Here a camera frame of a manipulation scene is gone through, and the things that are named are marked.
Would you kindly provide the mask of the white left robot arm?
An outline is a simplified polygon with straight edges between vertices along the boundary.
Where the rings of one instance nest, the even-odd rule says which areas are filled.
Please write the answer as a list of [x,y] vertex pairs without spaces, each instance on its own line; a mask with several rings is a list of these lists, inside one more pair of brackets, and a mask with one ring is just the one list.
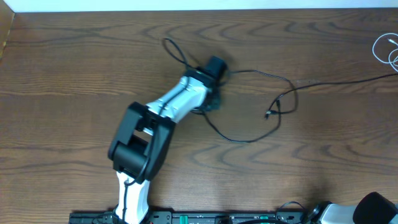
[[203,106],[224,70],[187,70],[164,96],[146,105],[128,106],[112,140],[108,158],[119,180],[118,223],[140,223],[149,206],[149,185],[162,167],[177,123]]

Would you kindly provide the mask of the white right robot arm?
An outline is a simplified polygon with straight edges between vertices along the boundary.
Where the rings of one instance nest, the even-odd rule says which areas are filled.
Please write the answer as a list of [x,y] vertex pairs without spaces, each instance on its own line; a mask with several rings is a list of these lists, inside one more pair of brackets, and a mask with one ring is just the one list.
[[397,204],[378,192],[367,194],[357,205],[319,203],[308,216],[316,224],[397,224]]

